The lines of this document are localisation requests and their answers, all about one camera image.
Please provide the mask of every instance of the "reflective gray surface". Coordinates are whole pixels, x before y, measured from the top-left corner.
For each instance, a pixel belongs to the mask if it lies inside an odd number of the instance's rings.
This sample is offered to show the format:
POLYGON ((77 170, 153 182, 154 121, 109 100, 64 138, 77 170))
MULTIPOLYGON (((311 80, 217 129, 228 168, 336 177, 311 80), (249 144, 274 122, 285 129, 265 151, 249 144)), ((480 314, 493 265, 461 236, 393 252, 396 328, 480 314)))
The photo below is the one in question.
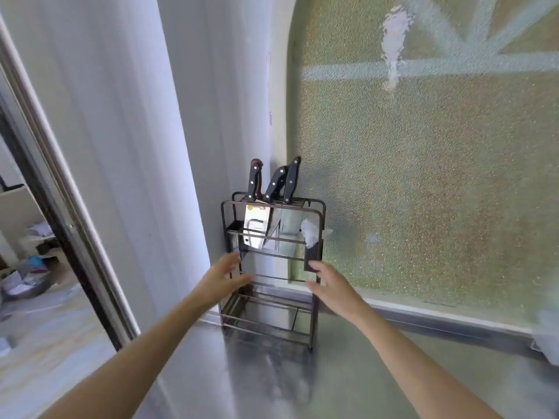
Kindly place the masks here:
MULTIPOLYGON (((549 367, 482 347, 407 334, 505 418, 552 418, 549 367)), ((173 406, 191 418, 414 418, 369 342, 345 320, 320 314, 316 349, 198 324, 168 365, 184 386, 173 406)))

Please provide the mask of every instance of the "knife rack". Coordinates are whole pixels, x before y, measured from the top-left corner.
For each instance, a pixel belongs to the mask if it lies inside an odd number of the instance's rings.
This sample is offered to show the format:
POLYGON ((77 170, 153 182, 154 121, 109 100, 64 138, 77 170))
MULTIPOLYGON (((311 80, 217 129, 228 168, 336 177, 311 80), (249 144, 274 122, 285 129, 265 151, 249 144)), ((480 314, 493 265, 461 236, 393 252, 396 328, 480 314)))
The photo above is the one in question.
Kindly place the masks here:
MULTIPOLYGON (((240 252, 240 273, 245 273, 243 271, 243 260, 249 253, 253 253, 255 256, 271 256, 281 259, 303 261, 304 270, 314 273, 314 279, 319 283, 320 278, 316 275, 316 271, 309 266, 309 260, 322 260, 326 204, 322 200, 298 197, 293 197, 291 204, 286 204, 283 200, 266 203, 267 207, 269 206, 273 209, 289 209, 307 215, 317 215, 319 218, 319 240, 311 248, 307 248, 302 239, 281 238, 279 237, 280 234, 278 234, 277 237, 272 237, 267 236, 266 233, 263 232, 262 236, 258 236, 254 234, 253 230, 250 230, 251 234, 248 234, 248 229, 244 228, 244 220, 240 218, 238 214, 238 209, 242 209, 244 212, 248 205, 255 205, 255 202, 252 200, 249 201, 247 193, 240 191, 233 193, 231 200, 225 200, 221 203, 221 219, 223 222, 223 233, 227 252, 240 252), (312 204, 315 206, 319 205, 319 209, 311 208, 312 204), (244 243, 243 237, 245 236, 302 245, 304 247, 304 257, 285 256, 254 249, 244 243)), ((266 278, 267 280, 289 280, 289 278, 282 278, 279 276, 254 275, 266 278)), ((304 280, 294 279, 290 281, 301 282, 304 280)), ((312 294, 309 300, 309 296, 305 293, 284 287, 275 287, 274 285, 254 282, 236 290, 225 305, 220 306, 220 316, 221 324, 224 327, 307 346, 308 349, 312 351, 318 324, 318 308, 319 299, 314 294, 312 294), (251 311, 262 312, 263 310, 265 311, 264 316, 266 317, 287 316, 286 323, 287 321, 290 323, 286 326, 270 324, 270 321, 266 323, 258 317, 251 317, 250 315, 251 311)))

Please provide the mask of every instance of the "black knife handle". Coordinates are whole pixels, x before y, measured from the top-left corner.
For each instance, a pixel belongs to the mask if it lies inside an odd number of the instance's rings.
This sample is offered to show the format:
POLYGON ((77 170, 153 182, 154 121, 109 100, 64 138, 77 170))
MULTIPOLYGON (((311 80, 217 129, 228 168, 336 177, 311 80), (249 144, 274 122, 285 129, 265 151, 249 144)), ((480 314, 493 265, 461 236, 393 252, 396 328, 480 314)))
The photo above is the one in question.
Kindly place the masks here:
POLYGON ((287 166, 280 166, 272 175, 272 180, 268 185, 268 189, 264 193, 264 198, 262 199, 265 202, 273 201, 277 195, 280 193, 280 190, 285 185, 285 178, 287 176, 287 166))
POLYGON ((252 159, 250 162, 250 172, 248 177, 247 198, 249 201, 262 199, 262 160, 252 159))
POLYGON ((301 164, 301 157, 297 156, 293 159, 289 165, 289 172, 287 172, 287 177, 285 181, 285 191, 283 192, 283 202, 286 204, 291 204, 291 199, 293 198, 293 193, 295 188, 297 188, 297 179, 299 177, 299 165, 301 164))

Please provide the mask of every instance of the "white paint patch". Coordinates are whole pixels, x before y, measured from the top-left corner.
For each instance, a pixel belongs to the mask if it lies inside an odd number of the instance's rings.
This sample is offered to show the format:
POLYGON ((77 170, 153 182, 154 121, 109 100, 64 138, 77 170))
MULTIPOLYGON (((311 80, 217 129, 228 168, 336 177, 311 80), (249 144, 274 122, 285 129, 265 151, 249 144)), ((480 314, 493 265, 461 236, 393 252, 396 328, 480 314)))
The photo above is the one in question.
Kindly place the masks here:
POLYGON ((382 51, 384 51, 386 64, 388 64, 388 81, 384 87, 387 91, 394 90, 398 84, 400 77, 398 64, 401 63, 406 32, 409 31, 412 23, 412 16, 402 6, 396 6, 386 15, 382 24, 384 32, 382 51))

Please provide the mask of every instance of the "crumpled plastic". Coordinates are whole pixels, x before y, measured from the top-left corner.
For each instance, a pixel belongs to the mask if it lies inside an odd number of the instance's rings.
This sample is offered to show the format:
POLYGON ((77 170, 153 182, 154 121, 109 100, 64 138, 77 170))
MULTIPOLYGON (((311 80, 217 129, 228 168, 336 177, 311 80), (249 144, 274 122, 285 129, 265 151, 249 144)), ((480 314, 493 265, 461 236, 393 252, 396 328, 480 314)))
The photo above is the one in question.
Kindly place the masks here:
MULTIPOLYGON (((307 248, 311 248, 318 242, 319 235, 318 226, 309 219, 304 219, 301 222, 301 233, 305 238, 305 245, 307 248)), ((322 231, 322 238, 325 239, 332 233, 331 229, 325 229, 322 231)))

